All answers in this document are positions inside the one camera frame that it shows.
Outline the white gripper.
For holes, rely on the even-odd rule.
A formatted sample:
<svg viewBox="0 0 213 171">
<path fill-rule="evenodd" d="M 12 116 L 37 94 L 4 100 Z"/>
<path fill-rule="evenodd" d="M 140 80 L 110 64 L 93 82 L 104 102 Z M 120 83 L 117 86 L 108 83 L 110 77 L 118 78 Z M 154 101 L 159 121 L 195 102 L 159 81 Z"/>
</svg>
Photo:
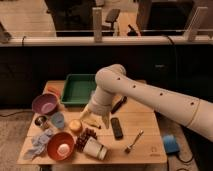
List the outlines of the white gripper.
<svg viewBox="0 0 213 171">
<path fill-rule="evenodd" d="M 111 104 L 102 104 L 95 99 L 95 96 L 92 96 L 88 103 L 88 108 L 85 107 L 84 110 L 80 113 L 80 119 L 84 119 L 90 116 L 91 112 L 102 116 L 102 121 L 106 127 L 109 129 L 109 115 L 107 115 L 111 111 Z"/>
</svg>

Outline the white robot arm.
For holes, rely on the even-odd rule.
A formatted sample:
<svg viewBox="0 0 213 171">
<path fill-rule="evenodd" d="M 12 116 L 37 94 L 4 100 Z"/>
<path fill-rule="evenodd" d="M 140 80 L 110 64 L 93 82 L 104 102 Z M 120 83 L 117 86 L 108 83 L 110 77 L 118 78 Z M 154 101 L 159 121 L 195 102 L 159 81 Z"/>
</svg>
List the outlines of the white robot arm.
<svg viewBox="0 0 213 171">
<path fill-rule="evenodd" d="M 121 64 L 101 68 L 96 89 L 82 115 L 96 114 L 109 128 L 109 113 L 116 94 L 130 97 L 213 142 L 213 103 L 134 81 Z"/>
</svg>

